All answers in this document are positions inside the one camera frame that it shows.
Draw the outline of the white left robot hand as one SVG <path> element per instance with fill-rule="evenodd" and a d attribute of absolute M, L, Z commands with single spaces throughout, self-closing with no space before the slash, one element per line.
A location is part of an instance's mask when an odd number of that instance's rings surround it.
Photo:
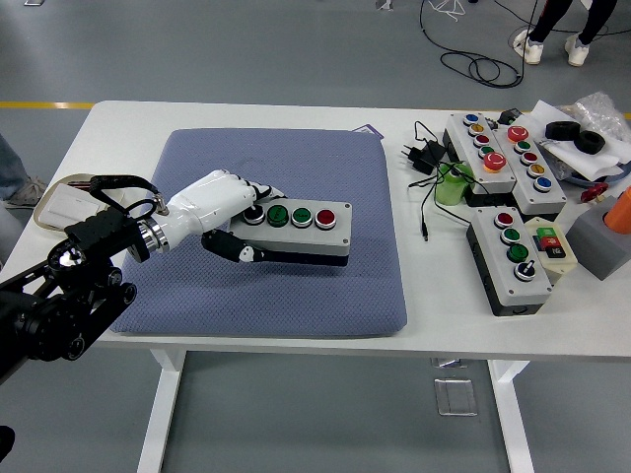
<path fill-rule="evenodd" d="M 168 215 L 155 220 L 173 250 L 190 235 L 213 234 L 242 211 L 283 196 L 273 186 L 216 169 L 175 194 L 167 203 Z"/>

